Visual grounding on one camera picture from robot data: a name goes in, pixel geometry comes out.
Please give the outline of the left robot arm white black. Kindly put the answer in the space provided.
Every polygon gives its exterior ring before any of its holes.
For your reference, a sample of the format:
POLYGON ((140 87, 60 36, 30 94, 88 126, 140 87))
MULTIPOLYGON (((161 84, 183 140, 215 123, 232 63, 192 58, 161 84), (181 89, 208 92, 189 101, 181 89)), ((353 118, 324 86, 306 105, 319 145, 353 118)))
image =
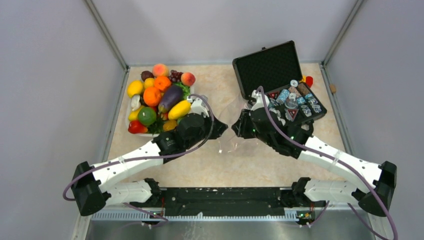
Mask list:
POLYGON ((106 206, 139 202, 154 207, 160 189, 154 180, 120 182, 150 167, 164 165, 215 140, 228 125, 203 113, 190 113, 172 130, 164 131, 145 145, 104 163, 82 162, 75 168, 70 190, 81 216, 90 216, 106 206))

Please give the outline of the clear zip top bag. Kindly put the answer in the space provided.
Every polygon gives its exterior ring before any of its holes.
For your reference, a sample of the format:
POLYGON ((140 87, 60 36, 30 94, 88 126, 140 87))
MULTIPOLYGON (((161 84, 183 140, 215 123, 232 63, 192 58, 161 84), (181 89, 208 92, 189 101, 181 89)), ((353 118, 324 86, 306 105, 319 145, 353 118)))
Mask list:
POLYGON ((243 156, 253 151, 259 145, 256 138, 244 139, 238 136, 238 130, 234 131, 232 126, 239 120, 242 110, 250 110, 251 105, 240 94, 230 101, 221 111, 218 119, 228 125, 218 139, 218 153, 222 155, 243 156))

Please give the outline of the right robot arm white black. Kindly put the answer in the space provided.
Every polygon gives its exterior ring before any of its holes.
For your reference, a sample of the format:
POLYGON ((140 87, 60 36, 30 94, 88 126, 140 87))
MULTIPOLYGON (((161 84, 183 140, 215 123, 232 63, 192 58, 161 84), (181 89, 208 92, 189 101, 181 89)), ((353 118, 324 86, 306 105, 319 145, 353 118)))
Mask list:
POLYGON ((386 217, 396 188, 397 166, 368 162, 328 145, 299 124, 286 123, 274 109, 243 109, 231 129, 237 137, 258 139, 277 153, 316 164, 343 181, 304 177, 292 186, 299 206, 334 201, 357 204, 369 214, 386 217))

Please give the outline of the purple eggplant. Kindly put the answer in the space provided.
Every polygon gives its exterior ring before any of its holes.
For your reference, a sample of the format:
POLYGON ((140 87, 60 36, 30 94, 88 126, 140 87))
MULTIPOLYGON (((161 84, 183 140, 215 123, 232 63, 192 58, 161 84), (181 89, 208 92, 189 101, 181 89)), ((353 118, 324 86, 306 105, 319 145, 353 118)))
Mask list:
POLYGON ((184 96, 184 91, 179 85, 173 84, 168 88, 161 98, 157 106, 159 113, 169 112, 177 103, 179 103, 184 96))

